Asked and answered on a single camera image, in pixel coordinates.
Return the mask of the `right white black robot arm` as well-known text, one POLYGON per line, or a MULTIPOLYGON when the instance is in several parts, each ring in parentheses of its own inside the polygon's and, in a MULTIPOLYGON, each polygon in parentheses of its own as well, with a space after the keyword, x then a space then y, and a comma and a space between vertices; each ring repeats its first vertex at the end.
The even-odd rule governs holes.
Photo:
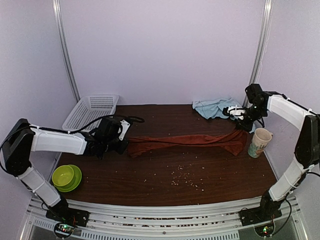
POLYGON ((278 150, 274 158, 291 157, 292 160, 277 182, 262 195, 256 216, 266 221, 320 163, 320 116, 283 93, 262 90, 259 84, 249 85, 245 93, 249 106, 235 105, 227 110, 236 119, 238 129, 250 132, 255 122, 262 124, 263 119, 272 114, 293 131, 277 134, 272 144, 278 150))

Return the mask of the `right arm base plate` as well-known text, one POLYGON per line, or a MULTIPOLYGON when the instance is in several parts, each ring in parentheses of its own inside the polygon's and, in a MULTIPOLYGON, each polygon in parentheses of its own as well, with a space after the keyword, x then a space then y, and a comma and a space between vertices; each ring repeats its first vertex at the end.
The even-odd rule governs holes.
POLYGON ((259 207, 250 209, 242 209, 239 213, 239 218, 242 226, 255 225, 266 221, 271 221, 272 218, 279 218, 282 216, 282 212, 278 209, 274 213, 262 214, 262 210, 259 207))

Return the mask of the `rust brown towel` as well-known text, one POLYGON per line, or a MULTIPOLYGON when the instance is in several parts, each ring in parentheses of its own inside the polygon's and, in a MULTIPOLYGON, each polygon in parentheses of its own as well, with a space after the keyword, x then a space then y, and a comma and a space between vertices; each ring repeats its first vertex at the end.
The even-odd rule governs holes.
POLYGON ((184 147, 220 147, 234 156, 240 154, 247 143, 248 133, 244 130, 234 129, 231 133, 222 135, 190 134, 170 137, 130 137, 127 153, 132 158, 145 152, 165 149, 175 146, 184 147))

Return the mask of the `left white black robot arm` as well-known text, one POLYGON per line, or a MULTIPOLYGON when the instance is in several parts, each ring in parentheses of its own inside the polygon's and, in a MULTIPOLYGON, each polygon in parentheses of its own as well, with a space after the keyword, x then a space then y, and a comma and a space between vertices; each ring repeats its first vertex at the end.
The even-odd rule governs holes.
POLYGON ((128 118, 99 117, 100 124, 90 132, 58 130, 32 125, 21 118, 2 142, 2 169, 38 196, 61 222, 72 218, 66 199, 39 173, 30 161, 32 152, 61 152, 102 159, 107 152, 122 154, 128 146, 128 118))

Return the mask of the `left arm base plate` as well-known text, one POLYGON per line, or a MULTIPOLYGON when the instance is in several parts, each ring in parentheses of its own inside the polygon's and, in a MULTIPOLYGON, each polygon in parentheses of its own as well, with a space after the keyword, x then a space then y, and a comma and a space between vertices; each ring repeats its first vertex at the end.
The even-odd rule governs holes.
POLYGON ((45 217, 71 226, 86 227, 90 213, 70 207, 49 207, 45 217))

